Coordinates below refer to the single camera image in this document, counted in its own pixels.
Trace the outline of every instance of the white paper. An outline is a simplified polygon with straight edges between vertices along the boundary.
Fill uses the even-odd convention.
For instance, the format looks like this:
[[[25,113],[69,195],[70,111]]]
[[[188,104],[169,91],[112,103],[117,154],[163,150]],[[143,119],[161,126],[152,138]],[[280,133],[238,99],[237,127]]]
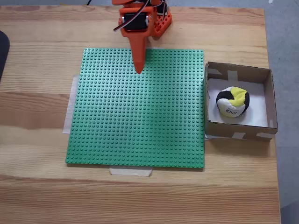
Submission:
[[[79,83],[79,75],[75,75],[73,78],[73,82],[71,85],[71,93],[69,98],[69,104],[67,105],[65,120],[64,120],[64,129],[62,131],[63,134],[71,133],[71,122],[73,120],[74,107],[76,102],[76,95]]]
[[[207,86],[210,95],[208,108],[209,120],[212,122],[226,124],[268,127],[263,84],[211,78],[208,80]],[[236,118],[229,118],[222,115],[219,112],[216,104],[218,93],[230,86],[236,86],[245,89],[249,93],[250,97],[248,109],[244,114]]]
[[[149,176],[152,167],[109,166],[112,175]]]

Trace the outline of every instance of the black and white ball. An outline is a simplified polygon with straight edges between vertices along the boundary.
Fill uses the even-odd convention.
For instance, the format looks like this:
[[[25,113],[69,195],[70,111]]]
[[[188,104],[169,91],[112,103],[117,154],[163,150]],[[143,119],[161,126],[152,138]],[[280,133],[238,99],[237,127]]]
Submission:
[[[221,114],[235,118],[249,107],[249,93],[239,87],[228,87],[219,92],[216,103]]]

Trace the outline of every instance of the wooden table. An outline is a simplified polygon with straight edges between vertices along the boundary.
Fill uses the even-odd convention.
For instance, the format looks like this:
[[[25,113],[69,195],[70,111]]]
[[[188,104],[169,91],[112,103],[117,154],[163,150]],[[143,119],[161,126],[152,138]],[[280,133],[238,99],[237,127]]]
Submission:
[[[153,47],[203,49],[205,61],[268,67],[262,9],[171,8]],[[118,8],[1,7],[11,42],[0,83],[0,223],[278,224],[275,141],[206,141],[206,167],[151,177],[68,167],[63,134],[86,47],[129,48]]]

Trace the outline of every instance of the black object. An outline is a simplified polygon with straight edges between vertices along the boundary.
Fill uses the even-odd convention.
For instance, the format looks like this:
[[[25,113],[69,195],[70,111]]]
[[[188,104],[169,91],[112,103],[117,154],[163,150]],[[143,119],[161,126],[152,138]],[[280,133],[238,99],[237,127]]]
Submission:
[[[133,18],[135,13],[126,13],[124,16],[124,23]],[[145,22],[146,13],[140,13],[133,21],[125,26],[126,31],[129,30],[145,30],[148,25]]]
[[[163,2],[161,5],[157,7],[157,15],[167,15],[168,6],[165,2],[165,0],[162,0]]]
[[[9,51],[9,39],[5,33],[0,31],[0,80]]]

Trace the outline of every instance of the masking tape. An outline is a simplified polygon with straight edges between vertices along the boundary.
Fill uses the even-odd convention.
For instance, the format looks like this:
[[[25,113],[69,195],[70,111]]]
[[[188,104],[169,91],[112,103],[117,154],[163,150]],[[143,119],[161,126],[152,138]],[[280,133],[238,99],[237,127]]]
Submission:
[[[238,81],[238,71],[228,71],[229,81]]]
[[[274,134],[269,134],[269,133],[257,133],[257,137],[262,137],[262,138],[268,138],[268,139],[273,139],[275,137]]]
[[[244,132],[235,132],[232,136],[233,139],[243,139],[245,133]]]
[[[217,69],[207,69],[209,74],[222,75]]]

